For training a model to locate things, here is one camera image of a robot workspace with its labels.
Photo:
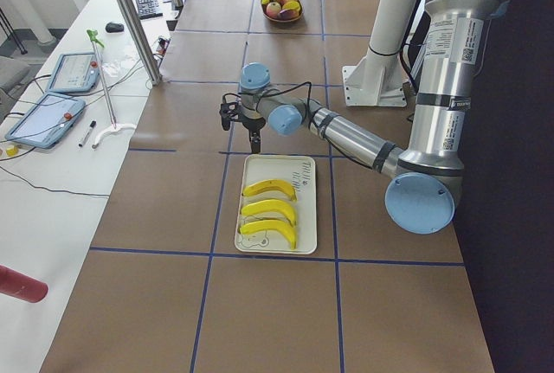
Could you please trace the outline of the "brown wicker basket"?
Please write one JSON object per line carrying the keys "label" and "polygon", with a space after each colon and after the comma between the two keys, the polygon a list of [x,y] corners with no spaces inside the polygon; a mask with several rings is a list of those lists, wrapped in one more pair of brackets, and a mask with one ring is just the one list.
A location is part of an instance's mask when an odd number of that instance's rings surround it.
{"label": "brown wicker basket", "polygon": [[271,22],[292,23],[303,15],[300,0],[261,0],[264,17]]}

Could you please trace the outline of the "yellow starfruit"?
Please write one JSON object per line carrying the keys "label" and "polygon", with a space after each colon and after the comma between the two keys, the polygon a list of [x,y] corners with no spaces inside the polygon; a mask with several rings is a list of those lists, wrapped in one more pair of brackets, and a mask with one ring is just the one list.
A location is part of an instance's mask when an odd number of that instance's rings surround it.
{"label": "yellow starfruit", "polygon": [[282,9],[300,11],[301,5],[298,1],[288,1],[282,5]]}

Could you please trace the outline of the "dark red mango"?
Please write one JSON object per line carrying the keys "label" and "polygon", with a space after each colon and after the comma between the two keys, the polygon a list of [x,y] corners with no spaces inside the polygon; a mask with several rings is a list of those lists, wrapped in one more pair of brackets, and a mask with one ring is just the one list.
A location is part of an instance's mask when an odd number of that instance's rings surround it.
{"label": "dark red mango", "polygon": [[279,13],[281,21],[290,21],[296,19],[299,15],[300,13],[295,10],[281,10]]}

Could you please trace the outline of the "white bear tray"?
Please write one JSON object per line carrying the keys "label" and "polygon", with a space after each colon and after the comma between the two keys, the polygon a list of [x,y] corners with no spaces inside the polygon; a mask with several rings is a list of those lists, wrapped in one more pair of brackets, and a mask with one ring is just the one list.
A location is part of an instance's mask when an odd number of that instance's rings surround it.
{"label": "white bear tray", "polygon": [[[297,200],[289,200],[279,191],[269,191],[258,196],[243,196],[242,190],[265,179],[288,181],[296,190]],[[244,205],[264,199],[280,199],[291,204],[297,214],[297,247],[291,250],[287,240],[276,231],[263,231],[253,235],[241,235],[239,228],[245,223],[266,219],[289,222],[280,213],[241,215]],[[316,163],[306,156],[250,155],[246,158],[239,199],[235,247],[241,252],[268,254],[311,254],[317,248]]]}

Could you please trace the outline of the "grey tape roll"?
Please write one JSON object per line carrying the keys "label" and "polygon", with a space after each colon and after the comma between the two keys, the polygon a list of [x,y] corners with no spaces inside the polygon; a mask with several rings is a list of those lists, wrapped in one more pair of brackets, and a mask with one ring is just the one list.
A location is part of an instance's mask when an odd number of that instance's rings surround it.
{"label": "grey tape roll", "polygon": [[184,6],[184,0],[171,0],[171,5],[174,10],[180,9]]}

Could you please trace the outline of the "black keyboard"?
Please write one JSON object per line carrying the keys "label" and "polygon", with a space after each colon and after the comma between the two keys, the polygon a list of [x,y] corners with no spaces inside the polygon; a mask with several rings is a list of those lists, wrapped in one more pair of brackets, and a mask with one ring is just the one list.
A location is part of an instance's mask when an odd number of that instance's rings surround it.
{"label": "black keyboard", "polygon": [[160,17],[163,11],[159,0],[135,0],[138,18],[141,20]]}

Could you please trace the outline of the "white reacher grabber tool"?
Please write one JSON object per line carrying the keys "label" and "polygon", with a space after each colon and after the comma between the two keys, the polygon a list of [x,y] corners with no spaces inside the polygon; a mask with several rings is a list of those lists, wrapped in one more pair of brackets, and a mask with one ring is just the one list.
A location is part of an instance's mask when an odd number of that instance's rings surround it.
{"label": "white reacher grabber tool", "polygon": [[108,126],[106,129],[104,129],[103,131],[101,131],[95,137],[95,140],[92,144],[92,148],[96,149],[100,145],[100,142],[102,141],[102,139],[104,137],[106,137],[107,135],[116,134],[116,133],[118,133],[120,131],[123,131],[123,130],[135,130],[137,126],[135,124],[132,124],[132,123],[119,123],[118,120],[116,119],[115,112],[113,110],[113,104],[112,104],[111,99],[110,99],[108,85],[106,83],[106,79],[105,79],[105,76],[104,76],[104,71],[103,71],[103,68],[102,68],[101,57],[100,57],[99,47],[104,47],[104,44],[97,38],[97,36],[98,36],[98,31],[97,30],[88,29],[87,30],[87,35],[88,35],[89,40],[92,44],[94,56],[95,56],[95,59],[96,59],[96,62],[97,62],[97,68],[98,68],[98,72],[99,72],[100,81],[101,81],[103,91],[104,91],[107,110],[108,110],[110,120],[111,120],[111,125]]}

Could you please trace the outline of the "black marker pen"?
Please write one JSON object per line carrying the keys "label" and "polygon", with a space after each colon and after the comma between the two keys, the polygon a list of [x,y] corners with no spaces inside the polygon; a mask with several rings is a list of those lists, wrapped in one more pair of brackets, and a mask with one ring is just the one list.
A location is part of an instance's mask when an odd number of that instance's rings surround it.
{"label": "black marker pen", "polygon": [[79,146],[79,147],[84,147],[84,146],[85,146],[85,144],[87,143],[88,139],[90,138],[90,136],[91,136],[91,134],[92,134],[92,132],[93,132],[93,129],[95,128],[96,124],[97,124],[97,122],[96,122],[95,120],[93,120],[93,121],[89,124],[89,126],[88,126],[86,132],[84,133],[84,135],[83,135],[83,136],[81,137],[81,139],[79,140],[79,143],[78,143],[78,146]]}

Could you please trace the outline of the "black computer mouse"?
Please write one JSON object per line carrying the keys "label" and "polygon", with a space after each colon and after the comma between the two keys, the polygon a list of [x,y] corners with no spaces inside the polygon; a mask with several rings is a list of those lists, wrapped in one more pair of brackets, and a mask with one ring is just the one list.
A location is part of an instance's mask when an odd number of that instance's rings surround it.
{"label": "black computer mouse", "polygon": [[109,22],[105,26],[105,31],[107,33],[119,33],[119,32],[123,32],[124,30],[125,30],[125,27],[122,23]]}

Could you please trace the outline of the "upper blue teach pendant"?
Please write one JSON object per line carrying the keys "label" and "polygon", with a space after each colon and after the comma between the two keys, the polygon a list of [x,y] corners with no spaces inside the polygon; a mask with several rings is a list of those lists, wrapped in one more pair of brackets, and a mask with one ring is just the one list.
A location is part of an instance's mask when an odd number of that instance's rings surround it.
{"label": "upper blue teach pendant", "polygon": [[62,54],[47,84],[55,93],[84,93],[99,79],[98,63],[93,52]]}

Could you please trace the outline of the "blue teach pendant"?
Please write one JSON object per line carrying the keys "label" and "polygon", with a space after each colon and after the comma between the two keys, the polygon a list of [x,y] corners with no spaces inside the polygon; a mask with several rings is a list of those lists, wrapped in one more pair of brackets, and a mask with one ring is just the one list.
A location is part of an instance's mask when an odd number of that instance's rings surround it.
{"label": "blue teach pendant", "polygon": [[48,149],[59,142],[80,118],[86,102],[48,91],[8,131],[5,139]]}
{"label": "blue teach pendant", "polygon": [[62,54],[47,84],[55,93],[84,93],[99,79],[98,63],[93,52]]}

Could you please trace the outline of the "lower blue teach pendant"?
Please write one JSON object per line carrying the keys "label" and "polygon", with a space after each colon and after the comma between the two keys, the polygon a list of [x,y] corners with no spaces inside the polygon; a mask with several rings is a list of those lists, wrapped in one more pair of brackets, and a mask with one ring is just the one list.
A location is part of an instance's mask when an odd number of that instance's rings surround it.
{"label": "lower blue teach pendant", "polygon": [[8,131],[5,139],[48,149],[59,142],[80,118],[86,102],[48,91]]}

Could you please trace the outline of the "red cylinder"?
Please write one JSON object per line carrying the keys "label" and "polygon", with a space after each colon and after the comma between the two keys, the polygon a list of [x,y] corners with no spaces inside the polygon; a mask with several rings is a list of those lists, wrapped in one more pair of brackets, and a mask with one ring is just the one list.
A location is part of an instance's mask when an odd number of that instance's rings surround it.
{"label": "red cylinder", "polygon": [[30,303],[37,303],[48,293],[46,283],[1,266],[1,293]]}

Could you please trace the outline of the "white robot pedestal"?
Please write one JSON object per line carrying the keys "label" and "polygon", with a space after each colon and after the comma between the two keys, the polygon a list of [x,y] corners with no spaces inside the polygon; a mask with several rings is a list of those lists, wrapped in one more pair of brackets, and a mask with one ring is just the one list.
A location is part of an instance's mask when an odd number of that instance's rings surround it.
{"label": "white robot pedestal", "polygon": [[366,56],[342,67],[347,106],[404,107],[399,53],[418,0],[380,0]]}

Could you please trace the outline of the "aluminium frame post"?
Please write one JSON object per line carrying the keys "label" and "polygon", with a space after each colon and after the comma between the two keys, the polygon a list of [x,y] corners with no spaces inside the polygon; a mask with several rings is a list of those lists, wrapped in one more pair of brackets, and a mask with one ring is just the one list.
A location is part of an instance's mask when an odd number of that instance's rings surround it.
{"label": "aluminium frame post", "polygon": [[120,8],[120,12],[125,20],[126,26],[130,31],[135,47],[138,50],[138,55],[143,62],[145,70],[153,86],[159,84],[162,76],[159,72],[158,64],[155,61],[151,51],[151,45],[147,41],[142,23],[139,20],[137,11],[135,10],[133,0],[116,0]]}

